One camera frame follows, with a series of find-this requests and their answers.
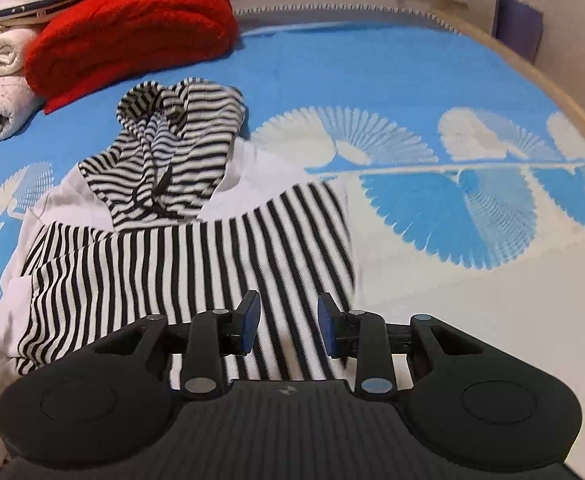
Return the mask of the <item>black white striped garment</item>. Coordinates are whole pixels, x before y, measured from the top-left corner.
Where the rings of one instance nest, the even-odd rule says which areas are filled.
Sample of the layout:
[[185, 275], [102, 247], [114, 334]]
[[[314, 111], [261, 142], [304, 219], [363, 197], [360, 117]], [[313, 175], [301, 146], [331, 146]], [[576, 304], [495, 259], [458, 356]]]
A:
[[[327, 356], [317, 300], [355, 299], [347, 193], [239, 136], [235, 88], [137, 84], [109, 148], [26, 213], [2, 277], [0, 395], [14, 380], [148, 315], [187, 323], [261, 298], [228, 379], [351, 379]], [[7, 454], [0, 441], [0, 468]]]

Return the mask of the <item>blue white patterned bedsheet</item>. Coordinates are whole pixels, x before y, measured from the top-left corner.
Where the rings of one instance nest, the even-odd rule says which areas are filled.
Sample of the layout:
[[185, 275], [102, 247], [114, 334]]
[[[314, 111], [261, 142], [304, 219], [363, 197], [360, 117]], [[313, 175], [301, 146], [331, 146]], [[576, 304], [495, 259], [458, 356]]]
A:
[[585, 139], [497, 54], [439, 29], [331, 22], [247, 32], [214, 61], [137, 76], [0, 142], [2, 277], [26, 213], [114, 143], [143, 82], [237, 89], [239, 136], [347, 193], [349, 311], [419, 313], [585, 391]]

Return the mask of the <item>white folded blanket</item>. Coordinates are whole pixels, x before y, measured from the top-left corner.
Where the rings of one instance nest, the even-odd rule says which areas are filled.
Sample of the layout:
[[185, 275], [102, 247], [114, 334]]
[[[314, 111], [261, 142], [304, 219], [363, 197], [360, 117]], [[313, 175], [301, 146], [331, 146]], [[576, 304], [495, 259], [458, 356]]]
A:
[[13, 136], [41, 104], [24, 76], [27, 47], [39, 28], [0, 25], [0, 141]]

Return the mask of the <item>purple box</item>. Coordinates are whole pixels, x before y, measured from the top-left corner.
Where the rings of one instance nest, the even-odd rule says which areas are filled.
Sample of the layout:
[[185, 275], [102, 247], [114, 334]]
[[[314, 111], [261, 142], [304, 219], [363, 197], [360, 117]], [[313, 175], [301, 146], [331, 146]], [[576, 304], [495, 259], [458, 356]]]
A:
[[519, 0], [496, 0], [492, 37], [533, 64], [544, 30], [544, 14]]

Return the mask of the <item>red fluffy blanket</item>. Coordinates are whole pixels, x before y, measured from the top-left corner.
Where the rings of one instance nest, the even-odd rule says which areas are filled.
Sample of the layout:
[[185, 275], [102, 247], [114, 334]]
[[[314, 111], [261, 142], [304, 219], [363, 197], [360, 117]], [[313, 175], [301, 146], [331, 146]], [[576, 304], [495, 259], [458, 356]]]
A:
[[84, 0], [30, 43], [24, 76], [50, 114], [124, 79], [219, 58], [238, 35], [230, 0]]

